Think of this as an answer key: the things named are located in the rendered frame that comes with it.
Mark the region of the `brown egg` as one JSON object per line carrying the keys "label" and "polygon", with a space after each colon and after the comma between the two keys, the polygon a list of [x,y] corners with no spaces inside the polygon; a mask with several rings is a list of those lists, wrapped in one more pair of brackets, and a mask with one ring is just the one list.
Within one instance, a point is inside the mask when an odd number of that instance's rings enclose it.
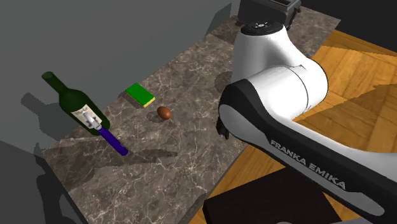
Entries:
{"label": "brown egg", "polygon": [[171,110],[163,106],[157,108],[157,113],[159,117],[163,120],[168,120],[172,117]]}

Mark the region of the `dark robot stand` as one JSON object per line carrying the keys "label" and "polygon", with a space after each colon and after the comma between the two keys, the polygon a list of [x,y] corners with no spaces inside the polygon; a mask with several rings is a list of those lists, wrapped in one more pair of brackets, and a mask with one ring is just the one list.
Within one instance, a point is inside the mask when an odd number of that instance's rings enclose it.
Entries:
{"label": "dark robot stand", "polygon": [[314,183],[289,168],[205,200],[207,224],[332,224],[339,215]]}

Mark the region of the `green and yellow sponge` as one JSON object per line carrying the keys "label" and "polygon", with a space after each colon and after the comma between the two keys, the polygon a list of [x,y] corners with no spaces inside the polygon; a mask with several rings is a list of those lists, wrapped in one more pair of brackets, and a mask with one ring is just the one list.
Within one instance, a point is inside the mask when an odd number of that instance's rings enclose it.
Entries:
{"label": "green and yellow sponge", "polygon": [[144,108],[155,100],[155,96],[139,83],[134,83],[125,91]]}

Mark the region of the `dark grey boxy appliance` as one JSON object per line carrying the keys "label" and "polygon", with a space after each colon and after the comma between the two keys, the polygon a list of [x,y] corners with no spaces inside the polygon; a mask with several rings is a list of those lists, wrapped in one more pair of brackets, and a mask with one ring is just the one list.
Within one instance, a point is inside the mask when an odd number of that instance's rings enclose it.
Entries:
{"label": "dark grey boxy appliance", "polygon": [[288,31],[301,12],[301,4],[301,0],[240,0],[236,25],[271,20],[283,24]]}

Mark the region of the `dark green wine bottle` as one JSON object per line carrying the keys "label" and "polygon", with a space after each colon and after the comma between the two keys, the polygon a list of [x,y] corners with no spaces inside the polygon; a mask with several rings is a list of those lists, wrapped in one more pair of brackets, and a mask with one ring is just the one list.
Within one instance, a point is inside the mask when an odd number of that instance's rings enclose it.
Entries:
{"label": "dark green wine bottle", "polygon": [[87,94],[80,90],[68,88],[51,71],[43,73],[41,77],[59,94],[59,105],[61,109],[74,121],[78,122],[86,131],[94,136],[100,135],[83,116],[81,113],[82,111],[86,111],[104,128],[110,128],[110,121]]}

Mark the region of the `purple-handled silver kitchen tool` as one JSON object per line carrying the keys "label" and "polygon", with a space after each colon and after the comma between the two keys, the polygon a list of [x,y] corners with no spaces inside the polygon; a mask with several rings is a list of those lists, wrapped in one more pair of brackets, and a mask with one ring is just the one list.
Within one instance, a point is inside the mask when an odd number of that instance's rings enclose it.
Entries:
{"label": "purple-handled silver kitchen tool", "polygon": [[99,124],[92,116],[86,111],[82,111],[81,114],[86,118],[87,122],[121,155],[125,156],[128,154],[128,149],[105,127]]}

